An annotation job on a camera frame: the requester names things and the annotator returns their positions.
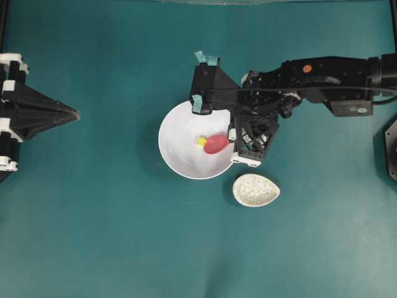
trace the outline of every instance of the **teal tape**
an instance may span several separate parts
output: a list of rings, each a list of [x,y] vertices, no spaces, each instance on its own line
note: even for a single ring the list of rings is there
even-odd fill
[[[207,58],[208,66],[216,66],[218,65],[218,57],[216,56],[205,56]]]
[[[202,51],[195,52],[194,55],[196,55],[196,58],[197,58],[198,62],[200,62],[200,63],[207,62],[207,59],[205,58],[205,56],[204,56]]]
[[[203,105],[203,98],[201,97],[201,95],[193,95],[193,108],[192,111],[195,113],[200,113],[201,112],[201,106]]]
[[[195,52],[196,58],[199,63],[206,63],[208,66],[216,66],[218,65],[218,57],[217,56],[206,56],[202,51]]]

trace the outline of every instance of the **small white dish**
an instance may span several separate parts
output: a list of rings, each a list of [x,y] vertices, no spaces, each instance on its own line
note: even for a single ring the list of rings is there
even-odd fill
[[[234,144],[229,144],[216,154],[208,154],[197,144],[197,140],[202,136],[227,135],[229,123],[228,110],[195,115],[192,113],[192,104],[185,101],[173,108],[161,123],[161,156],[173,171],[183,177],[210,179],[219,176],[233,164],[230,158]]]
[[[233,184],[236,200],[247,207],[262,207],[280,195],[280,188],[271,180],[257,174],[240,176]]]

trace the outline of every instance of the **black metal base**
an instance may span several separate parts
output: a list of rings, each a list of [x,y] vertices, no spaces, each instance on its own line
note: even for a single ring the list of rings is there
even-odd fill
[[[397,120],[385,130],[384,137],[387,170],[397,182]]]

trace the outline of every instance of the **yellow object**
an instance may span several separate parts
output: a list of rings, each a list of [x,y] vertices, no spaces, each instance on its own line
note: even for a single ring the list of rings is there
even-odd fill
[[[204,137],[200,137],[197,139],[197,144],[200,145],[201,147],[204,147],[206,142],[207,142],[207,139]]]

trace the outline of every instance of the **white bowl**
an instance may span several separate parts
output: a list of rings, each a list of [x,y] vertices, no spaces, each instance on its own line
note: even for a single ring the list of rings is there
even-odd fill
[[[233,144],[216,154],[207,154],[197,144],[197,139],[216,134],[227,135],[229,123],[228,110],[213,111],[210,115],[195,115],[191,103],[185,101],[173,108],[161,123],[161,156],[173,171],[183,177],[210,179],[219,176],[232,165],[230,158]]]

